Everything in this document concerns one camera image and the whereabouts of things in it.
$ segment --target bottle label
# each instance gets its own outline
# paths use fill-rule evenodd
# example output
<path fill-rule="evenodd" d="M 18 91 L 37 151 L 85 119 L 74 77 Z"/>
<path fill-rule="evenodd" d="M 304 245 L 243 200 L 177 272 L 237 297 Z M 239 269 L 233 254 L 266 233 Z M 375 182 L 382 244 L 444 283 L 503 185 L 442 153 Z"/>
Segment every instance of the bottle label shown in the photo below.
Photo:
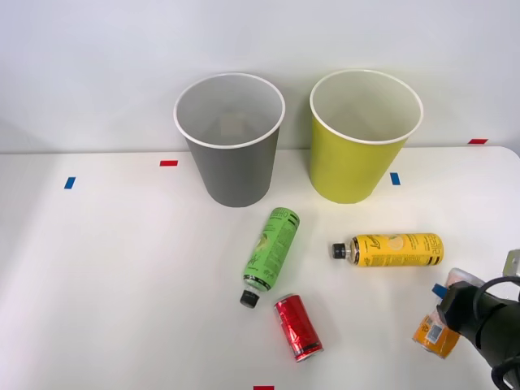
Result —
<path fill-rule="evenodd" d="M 360 235 L 351 250 L 360 267 L 434 266 L 444 256 L 440 237 L 432 233 Z"/>
<path fill-rule="evenodd" d="M 294 211 L 274 209 L 263 228 L 253 255 L 244 270 L 244 280 L 260 291 L 273 287 L 296 235 L 300 219 Z"/>

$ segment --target table surface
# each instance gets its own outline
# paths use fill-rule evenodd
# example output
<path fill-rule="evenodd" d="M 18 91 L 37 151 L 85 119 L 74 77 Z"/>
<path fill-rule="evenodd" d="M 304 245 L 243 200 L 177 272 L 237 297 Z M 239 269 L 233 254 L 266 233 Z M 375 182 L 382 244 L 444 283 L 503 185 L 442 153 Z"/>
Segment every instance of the table surface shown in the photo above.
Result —
<path fill-rule="evenodd" d="M 0 156 L 0 388 L 494 388 L 467 340 L 443 361 L 411 337 L 452 267 L 488 280 L 520 246 L 518 156 L 403 149 L 355 205 L 320 197 L 307 159 L 279 151 L 267 195 L 231 209 L 210 198 L 189 153 Z M 241 273 L 277 206 L 301 226 L 250 310 Z M 438 233 L 444 261 L 361 268 L 330 257 L 334 242 L 391 232 Z M 287 293 L 301 295 L 325 347 L 298 364 L 272 309 Z"/>

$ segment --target bottle cap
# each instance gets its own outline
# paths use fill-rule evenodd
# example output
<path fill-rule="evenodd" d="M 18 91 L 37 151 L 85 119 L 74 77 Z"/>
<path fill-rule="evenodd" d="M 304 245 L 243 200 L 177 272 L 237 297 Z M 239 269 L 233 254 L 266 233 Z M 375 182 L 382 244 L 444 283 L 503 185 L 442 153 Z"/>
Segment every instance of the bottle cap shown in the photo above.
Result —
<path fill-rule="evenodd" d="M 332 244 L 333 258 L 347 258 L 347 248 L 342 242 L 339 244 Z"/>
<path fill-rule="evenodd" d="M 444 297 L 446 297 L 446 292 L 448 291 L 448 289 L 445 286 L 441 286 L 438 283 L 435 283 L 435 286 L 433 286 L 431 290 L 440 299 L 444 299 Z"/>
<path fill-rule="evenodd" d="M 240 303 L 245 307 L 249 307 L 250 309 L 254 309 L 257 305 L 259 296 L 254 292 L 244 290 L 242 293 L 242 298 L 240 299 Z"/>

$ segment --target yellow bottle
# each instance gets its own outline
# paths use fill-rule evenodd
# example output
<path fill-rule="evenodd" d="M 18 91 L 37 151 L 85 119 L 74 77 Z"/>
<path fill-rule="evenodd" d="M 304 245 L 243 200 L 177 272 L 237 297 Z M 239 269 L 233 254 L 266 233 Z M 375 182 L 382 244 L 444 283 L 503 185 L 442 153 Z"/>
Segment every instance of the yellow bottle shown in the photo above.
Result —
<path fill-rule="evenodd" d="M 443 256 L 442 240 L 433 233 L 360 235 L 332 246 L 333 258 L 360 267 L 435 266 Z"/>

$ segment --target soda can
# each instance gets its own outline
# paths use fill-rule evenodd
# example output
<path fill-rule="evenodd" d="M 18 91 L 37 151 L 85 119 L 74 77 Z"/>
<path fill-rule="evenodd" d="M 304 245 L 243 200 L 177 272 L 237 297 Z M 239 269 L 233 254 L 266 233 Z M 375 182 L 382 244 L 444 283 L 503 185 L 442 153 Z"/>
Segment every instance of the soda can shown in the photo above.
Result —
<path fill-rule="evenodd" d="M 275 304 L 275 311 L 296 362 L 303 362 L 323 351 L 299 295 L 289 294 L 281 298 Z"/>

